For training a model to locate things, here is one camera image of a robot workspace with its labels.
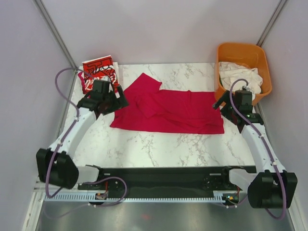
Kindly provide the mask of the crimson red t-shirt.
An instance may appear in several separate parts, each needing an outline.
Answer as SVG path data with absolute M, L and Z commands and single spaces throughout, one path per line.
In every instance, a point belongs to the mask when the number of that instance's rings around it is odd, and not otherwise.
M 128 106 L 117 110 L 112 128 L 132 131 L 224 134 L 213 92 L 162 90 L 162 83 L 141 74 L 124 90 Z

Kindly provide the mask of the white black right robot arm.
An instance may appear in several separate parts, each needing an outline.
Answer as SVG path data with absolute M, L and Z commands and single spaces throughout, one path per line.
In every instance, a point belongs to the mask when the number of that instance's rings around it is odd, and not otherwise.
M 293 172 L 287 172 L 270 145 L 264 121 L 260 114 L 253 113 L 252 93 L 228 90 L 213 105 L 221 114 L 235 124 L 245 139 L 252 154 L 256 172 L 248 173 L 243 167 L 225 167 L 220 177 L 221 186 L 232 189 L 238 186 L 248 196 L 252 208 L 285 208 L 291 205 L 298 183 Z

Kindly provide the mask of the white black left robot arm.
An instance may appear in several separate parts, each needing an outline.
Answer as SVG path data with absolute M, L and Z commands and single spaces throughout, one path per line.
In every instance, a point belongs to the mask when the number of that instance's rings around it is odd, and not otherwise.
M 77 166 L 73 158 L 84 135 L 99 117 L 126 106 L 128 101 L 121 86 L 116 87 L 108 80 L 95 80 L 92 90 L 75 105 L 77 113 L 72 124 L 47 149 L 38 150 L 40 181 L 66 189 L 87 182 L 95 189 L 104 187 L 106 178 L 98 167 Z

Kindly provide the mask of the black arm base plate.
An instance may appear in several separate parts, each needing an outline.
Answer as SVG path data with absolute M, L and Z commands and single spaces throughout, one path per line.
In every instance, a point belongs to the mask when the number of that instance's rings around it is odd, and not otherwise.
M 237 191 L 231 184 L 226 167 L 150 167 L 150 168 L 101 168 L 98 179 L 106 182 L 94 185 L 81 184 L 80 190 L 107 190 L 119 198 L 124 192 L 129 198 L 178 198 L 206 197 L 215 191 Z

